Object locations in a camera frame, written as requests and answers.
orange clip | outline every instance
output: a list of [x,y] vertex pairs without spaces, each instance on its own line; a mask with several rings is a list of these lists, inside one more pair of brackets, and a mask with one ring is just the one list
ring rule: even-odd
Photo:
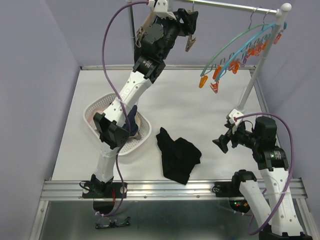
[[255,53],[254,53],[255,56],[259,56],[259,55],[260,55],[260,52],[261,52],[261,50],[262,50],[262,46],[263,46],[262,43],[257,44],[257,47],[256,47],[256,49],[255,49]]
[[201,77],[201,80],[199,82],[199,88],[203,88],[203,86],[206,84],[206,81],[208,80],[208,76],[204,75],[203,77]]
[[279,39],[281,38],[282,34],[279,32],[278,35],[275,37],[273,44],[277,44]]
[[240,61],[239,61],[239,59],[237,59],[237,60],[235,61],[234,68],[232,68],[233,74],[236,74],[236,73],[238,72],[239,65],[240,65]]
[[234,67],[235,67],[235,60],[233,59],[228,67],[228,70],[231,71]]
[[215,69],[214,74],[212,76],[212,78],[215,80],[218,76],[218,74],[220,73],[222,67],[220,65],[218,65],[218,67]]
[[265,48],[266,48],[266,46],[267,46],[267,44],[268,44],[268,41],[269,41],[269,39],[267,39],[267,40],[265,41],[265,43],[264,43],[263,46],[262,46],[262,50],[265,50]]
[[249,56],[253,56],[253,55],[255,55],[255,49],[254,48],[249,48],[246,53],[248,54],[248,57]]
[[219,81],[217,81],[215,84],[210,83],[210,88],[212,89],[212,91],[214,91],[215,94],[218,93],[218,87],[219,87]]

black cable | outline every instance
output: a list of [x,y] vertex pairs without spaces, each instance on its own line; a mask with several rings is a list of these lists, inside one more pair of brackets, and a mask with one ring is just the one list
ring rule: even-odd
[[81,185],[81,183],[85,183],[85,184],[86,184],[86,183],[89,183],[89,182],[90,182],[90,181],[81,181],[81,182],[79,182],[79,186],[80,186],[82,189],[91,192],[91,190],[90,190],[89,188]]
[[245,123],[245,122],[251,123],[251,126],[252,126],[251,130],[252,130],[252,131],[254,130],[254,124],[253,124],[251,121],[249,121],[249,120],[244,120],[243,122],[244,122],[244,123]]

gray wall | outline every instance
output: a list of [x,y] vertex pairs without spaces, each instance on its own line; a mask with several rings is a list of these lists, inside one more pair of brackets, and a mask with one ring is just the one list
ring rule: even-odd
[[[125,4],[125,0],[46,0],[65,39],[80,66],[102,65],[101,45],[104,32],[112,15]],[[295,0],[222,0],[221,2],[263,6],[277,9],[282,3],[294,3]],[[191,9],[191,3],[176,1],[175,9]],[[196,65],[205,64],[221,47],[236,34],[244,31],[250,23],[250,12],[196,5],[199,11],[197,42],[189,53],[185,52],[186,37],[179,37],[171,50],[166,64]],[[142,24],[149,12],[145,5],[133,7],[136,29]],[[264,14],[254,14],[253,24],[262,22]],[[266,16],[265,22],[271,23],[274,17]],[[239,49],[248,39],[245,36],[232,44],[221,57]],[[106,64],[132,64],[133,54],[130,39],[128,11],[119,14],[110,29],[106,44]],[[248,64],[257,63],[254,57]]]
[[[289,124],[295,147],[294,177],[302,177],[308,203],[320,227],[320,26],[319,0],[297,1],[288,28],[274,45],[259,76],[270,112]],[[279,140],[289,153],[288,134],[278,125]]]
[[1,1],[0,32],[0,239],[27,240],[79,67],[44,0]]

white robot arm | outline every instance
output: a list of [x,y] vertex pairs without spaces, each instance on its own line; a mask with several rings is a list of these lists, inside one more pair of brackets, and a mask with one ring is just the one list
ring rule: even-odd
[[[140,96],[152,85],[150,79],[145,79],[144,75],[138,71],[131,72],[130,77],[122,90],[120,96],[127,113],[136,104]],[[120,104],[120,100],[116,98],[111,105],[103,111],[102,115],[110,122],[115,122],[117,126],[125,124],[125,115]],[[126,137],[121,139],[122,143],[126,142]],[[94,175],[101,182],[107,183],[114,177],[114,165],[116,154],[119,146],[111,149],[106,142],[102,142],[101,152]]]
[[255,175],[246,170],[240,170],[232,177],[229,187],[233,191],[232,197],[241,193],[247,200],[261,229],[254,232],[259,233],[259,240],[311,240],[312,237],[304,234],[298,221],[289,187],[283,195],[286,184],[289,186],[289,164],[285,151],[276,146],[275,120],[260,116],[256,118],[252,132],[249,132],[243,119],[237,119],[242,116],[240,111],[233,109],[227,116],[227,133],[213,142],[224,153],[228,152],[229,141],[233,148],[243,145],[252,150],[252,156],[266,186],[269,204],[259,189]]
[[188,12],[182,8],[172,12],[171,4],[172,1],[168,0],[148,2],[156,19],[150,26],[146,27],[150,21],[144,26],[146,29],[140,36],[140,45],[134,49],[133,70],[119,93],[121,99],[115,99],[102,114],[96,113],[93,116],[102,145],[97,168],[91,180],[82,186],[83,198],[96,199],[110,196],[116,156],[130,136],[130,133],[123,128],[125,124],[123,106],[125,112],[129,113],[139,97],[156,81],[166,66],[164,60],[174,47],[177,37],[186,37],[196,31],[198,12]]

laundry basket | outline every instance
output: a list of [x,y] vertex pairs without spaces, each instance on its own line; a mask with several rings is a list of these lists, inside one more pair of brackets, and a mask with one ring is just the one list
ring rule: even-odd
[[[93,117],[95,113],[102,113],[109,105],[116,99],[116,94],[110,93],[108,95],[105,95],[98,100],[96,100],[94,103],[90,104],[83,112],[83,119],[85,123],[88,125],[88,127],[91,129],[93,134],[97,137],[99,140],[99,132],[97,131],[97,128],[95,126]],[[147,140],[147,138],[151,134],[151,124],[150,122],[141,115],[138,111],[136,112],[137,116],[140,119],[140,127],[139,127],[139,134],[141,138],[139,140],[137,139],[131,139],[129,142],[127,142],[123,148],[121,149],[119,155],[123,156],[126,155],[136,148],[138,148],[144,141]]]

